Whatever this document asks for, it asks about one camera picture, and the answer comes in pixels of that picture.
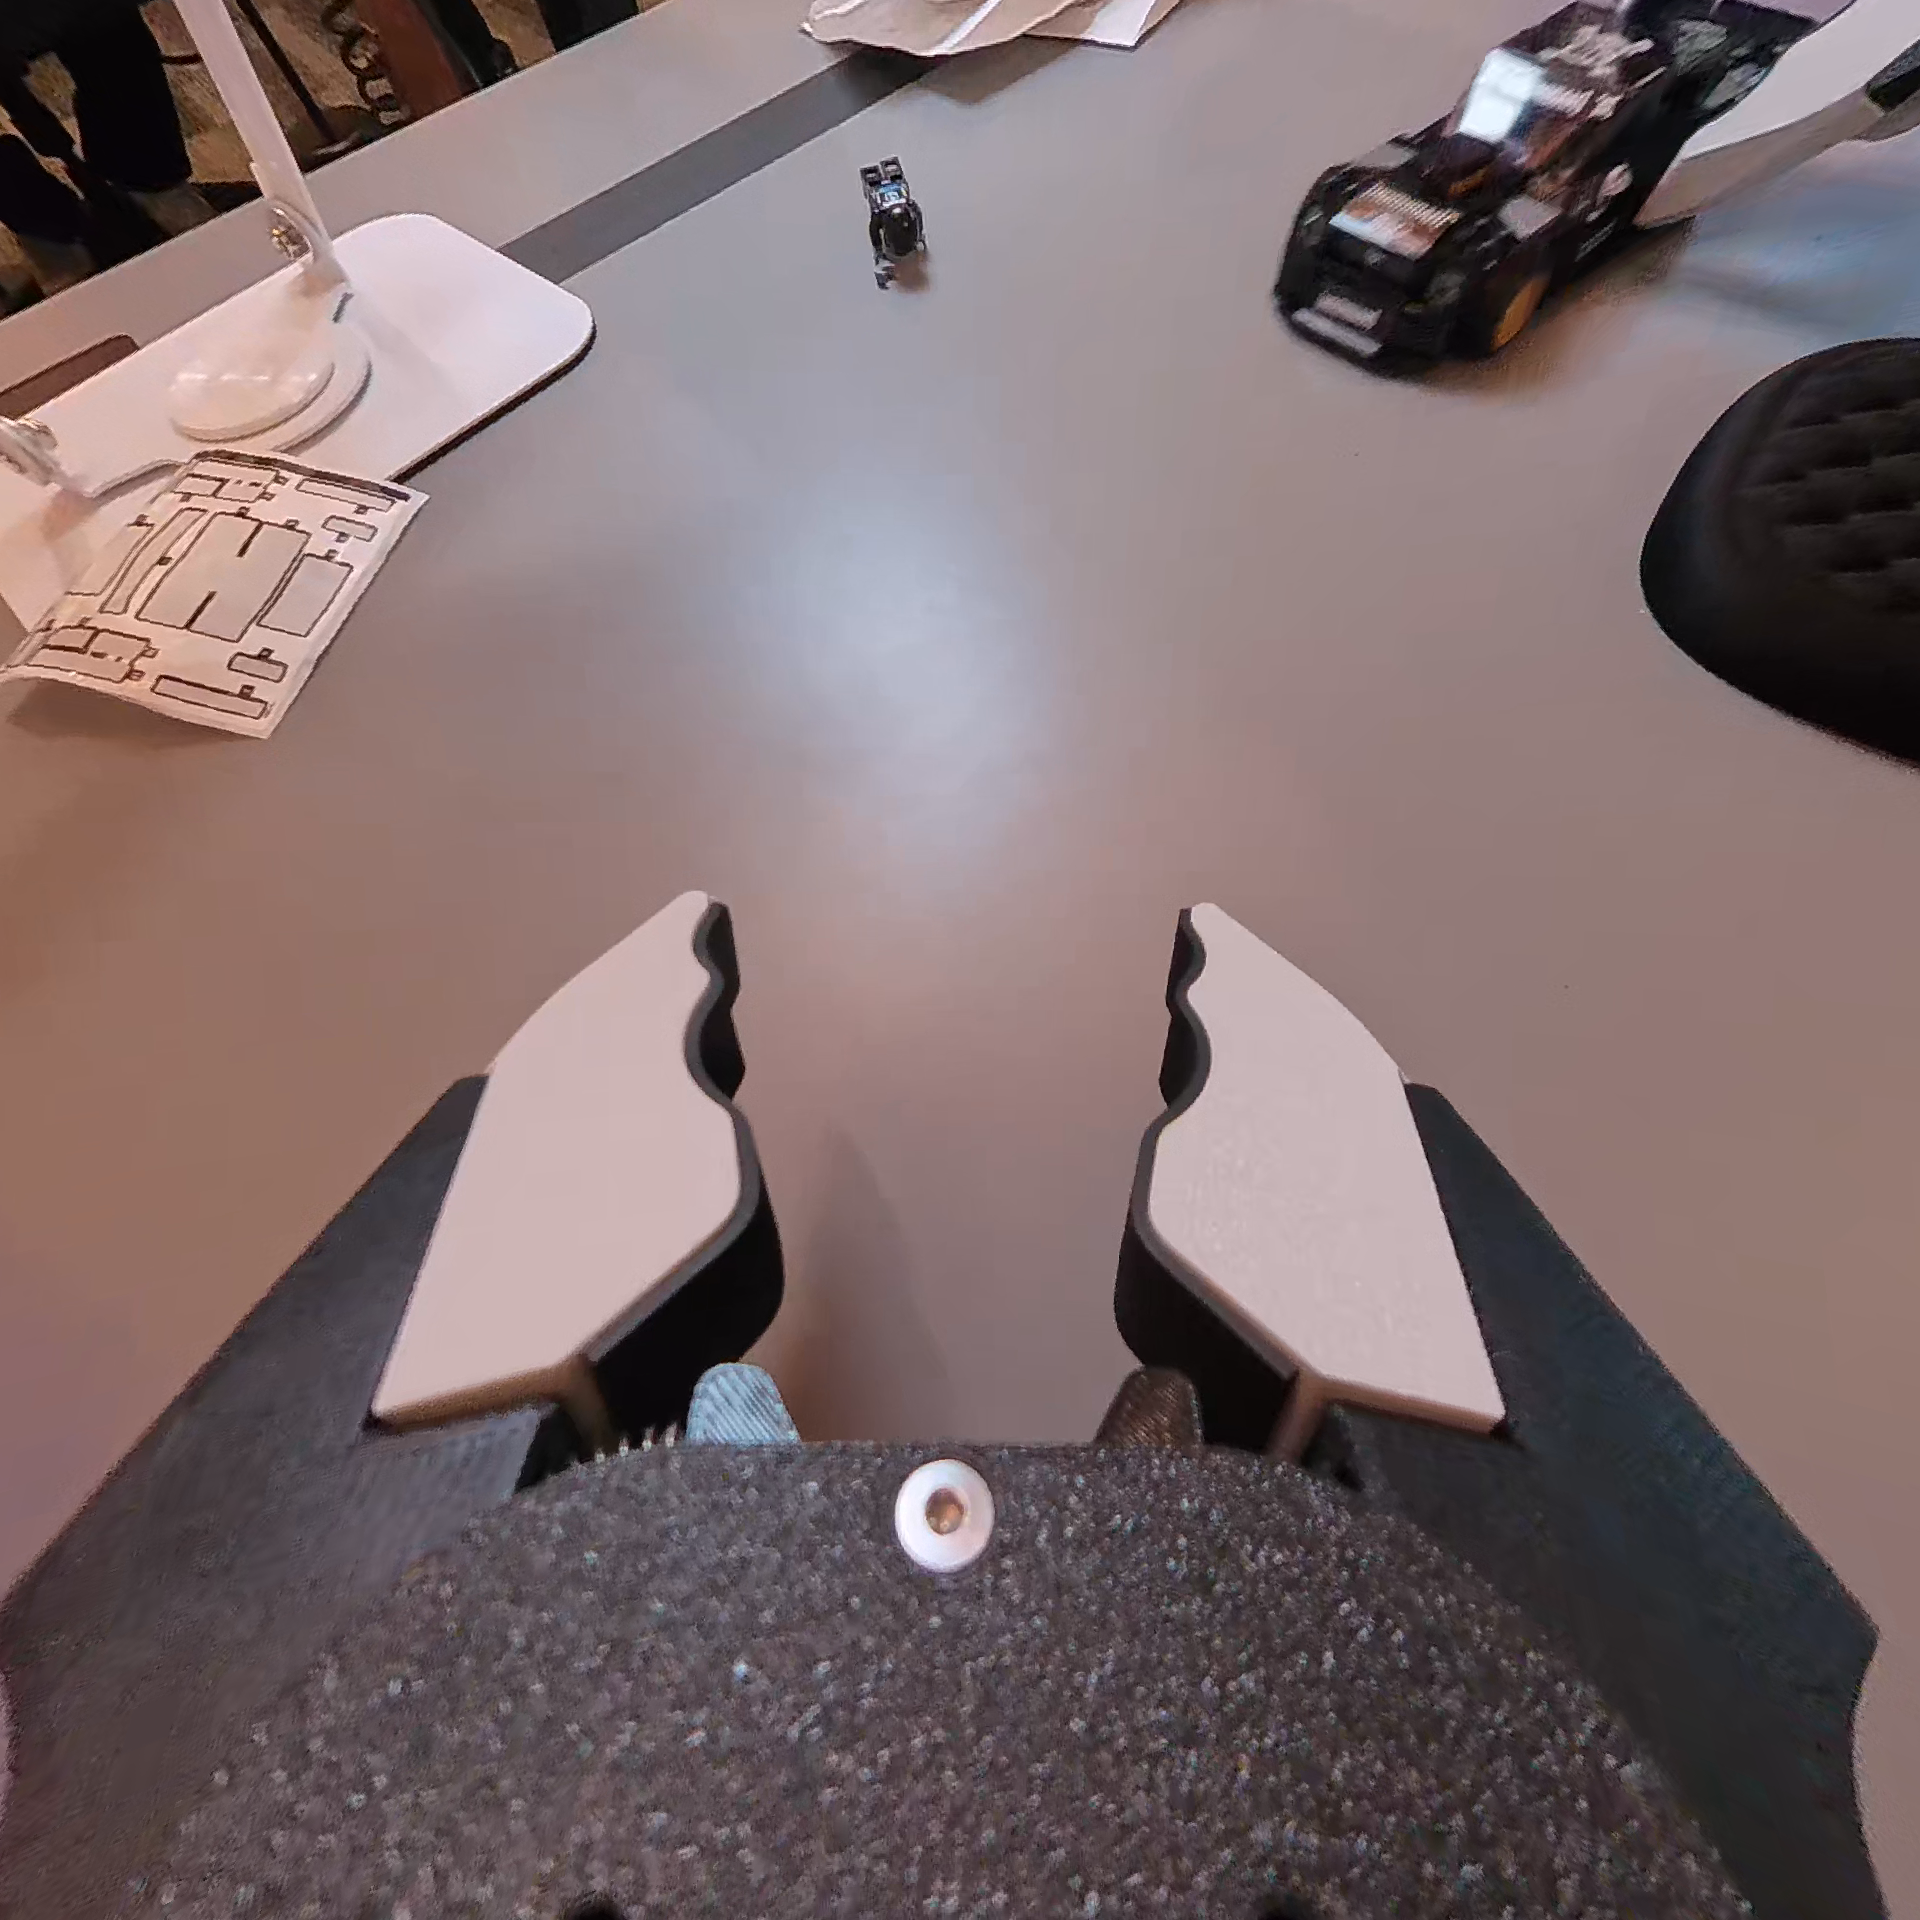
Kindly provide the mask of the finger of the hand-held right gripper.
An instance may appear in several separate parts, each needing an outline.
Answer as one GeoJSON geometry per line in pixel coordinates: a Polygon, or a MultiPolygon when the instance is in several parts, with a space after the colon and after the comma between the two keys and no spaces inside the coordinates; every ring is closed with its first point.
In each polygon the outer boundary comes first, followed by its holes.
{"type": "Polygon", "coordinates": [[[1917,5],[1847,5],[1686,138],[1636,226],[1677,224],[1843,143],[1900,138],[1915,125],[1917,5]]]}

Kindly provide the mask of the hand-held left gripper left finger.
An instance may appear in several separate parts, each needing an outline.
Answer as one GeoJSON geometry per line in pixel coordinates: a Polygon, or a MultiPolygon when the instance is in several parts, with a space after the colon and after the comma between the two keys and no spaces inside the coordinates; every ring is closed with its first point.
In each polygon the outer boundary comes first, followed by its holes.
{"type": "Polygon", "coordinates": [[[680,895],[497,1051],[423,1249],[371,1420],[552,1408],[585,1442],[683,1427],[783,1299],[772,1199],[735,1104],[729,909],[680,895]]]}

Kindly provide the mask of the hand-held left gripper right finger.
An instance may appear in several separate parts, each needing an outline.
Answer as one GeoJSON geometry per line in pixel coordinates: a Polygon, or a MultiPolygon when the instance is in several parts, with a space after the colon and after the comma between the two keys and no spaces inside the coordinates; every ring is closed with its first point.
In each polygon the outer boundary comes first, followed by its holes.
{"type": "Polygon", "coordinates": [[[1497,1434],[1400,1068],[1214,903],[1179,914],[1166,1009],[1119,1240],[1128,1353],[1190,1383],[1214,1447],[1299,1461],[1332,1408],[1497,1434]]]}

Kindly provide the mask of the black lego car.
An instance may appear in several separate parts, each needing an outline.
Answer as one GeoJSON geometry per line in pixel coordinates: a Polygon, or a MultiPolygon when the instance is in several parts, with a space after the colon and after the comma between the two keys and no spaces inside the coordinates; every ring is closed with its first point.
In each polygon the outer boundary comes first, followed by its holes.
{"type": "Polygon", "coordinates": [[[1489,48],[1445,116],[1312,184],[1280,319],[1374,370],[1492,359],[1812,31],[1764,5],[1558,7],[1489,48]]]}

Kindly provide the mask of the small black lego piece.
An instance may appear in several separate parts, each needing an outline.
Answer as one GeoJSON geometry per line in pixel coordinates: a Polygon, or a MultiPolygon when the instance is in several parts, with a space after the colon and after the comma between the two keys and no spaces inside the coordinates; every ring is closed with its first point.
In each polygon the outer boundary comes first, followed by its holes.
{"type": "Polygon", "coordinates": [[[864,164],[859,184],[868,211],[873,280],[886,290],[901,267],[916,271],[928,251],[924,211],[899,156],[864,164]]]}

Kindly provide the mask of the black dimpled wrist rest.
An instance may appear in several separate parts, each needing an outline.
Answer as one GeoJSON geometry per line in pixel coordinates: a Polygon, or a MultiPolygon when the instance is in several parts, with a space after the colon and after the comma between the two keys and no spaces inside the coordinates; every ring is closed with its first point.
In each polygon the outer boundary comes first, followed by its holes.
{"type": "Polygon", "coordinates": [[[1917,341],[1812,353],[1734,400],[1654,513],[1639,586],[1726,685],[1917,764],[1917,341]]]}

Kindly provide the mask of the white sticker sheet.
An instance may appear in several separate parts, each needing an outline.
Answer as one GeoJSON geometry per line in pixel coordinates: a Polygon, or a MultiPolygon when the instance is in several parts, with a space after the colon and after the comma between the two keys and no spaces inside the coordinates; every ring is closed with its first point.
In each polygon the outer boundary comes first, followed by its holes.
{"type": "Polygon", "coordinates": [[[38,612],[3,681],[271,736],[423,505],[286,453],[204,451],[38,612]]]}

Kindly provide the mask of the clear plastic parts bag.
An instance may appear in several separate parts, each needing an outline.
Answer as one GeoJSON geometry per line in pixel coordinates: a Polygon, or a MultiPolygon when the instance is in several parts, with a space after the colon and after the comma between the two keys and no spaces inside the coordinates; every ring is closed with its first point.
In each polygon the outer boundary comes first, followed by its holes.
{"type": "Polygon", "coordinates": [[[932,63],[1019,39],[1132,50],[1172,9],[1175,2],[813,2],[803,32],[824,45],[932,63]]]}

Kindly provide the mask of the white booklet stand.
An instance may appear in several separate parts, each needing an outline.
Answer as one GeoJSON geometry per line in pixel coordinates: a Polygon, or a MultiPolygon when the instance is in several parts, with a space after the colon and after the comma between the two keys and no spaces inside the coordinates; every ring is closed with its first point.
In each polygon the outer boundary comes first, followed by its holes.
{"type": "Polygon", "coordinates": [[[3,591],[30,629],[134,515],[225,448],[398,482],[590,349],[590,307],[423,212],[336,240],[225,5],[180,18],[246,145],[286,266],[24,417],[4,415],[3,591]]]}

